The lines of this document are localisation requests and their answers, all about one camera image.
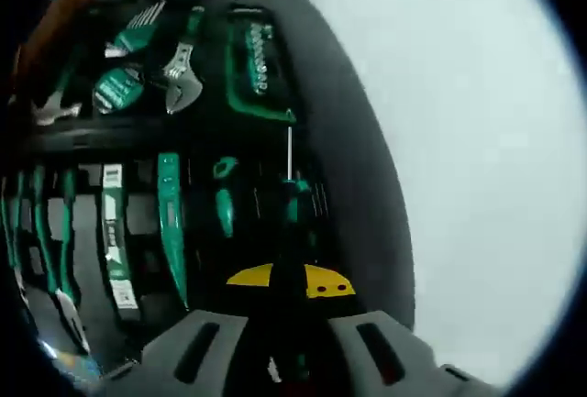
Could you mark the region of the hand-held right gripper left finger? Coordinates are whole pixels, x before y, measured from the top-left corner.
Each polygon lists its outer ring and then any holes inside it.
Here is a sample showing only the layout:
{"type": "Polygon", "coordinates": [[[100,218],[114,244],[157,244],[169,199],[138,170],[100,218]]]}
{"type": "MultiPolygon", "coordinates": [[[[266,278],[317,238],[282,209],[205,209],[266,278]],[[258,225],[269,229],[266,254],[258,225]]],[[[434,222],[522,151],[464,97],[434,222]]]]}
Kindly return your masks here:
{"type": "Polygon", "coordinates": [[[275,357],[243,314],[197,309],[103,379],[104,396],[269,396],[275,357]]]}

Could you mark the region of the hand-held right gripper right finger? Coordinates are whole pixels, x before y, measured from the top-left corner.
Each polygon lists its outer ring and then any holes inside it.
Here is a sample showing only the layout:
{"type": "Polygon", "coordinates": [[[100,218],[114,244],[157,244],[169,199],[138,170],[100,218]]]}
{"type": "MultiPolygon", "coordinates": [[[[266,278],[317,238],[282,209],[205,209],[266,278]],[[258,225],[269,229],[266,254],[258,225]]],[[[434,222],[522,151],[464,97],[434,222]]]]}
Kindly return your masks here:
{"type": "Polygon", "coordinates": [[[328,396],[498,396],[496,387],[451,364],[383,309],[365,307],[349,278],[303,265],[315,314],[313,365],[328,396]]]}

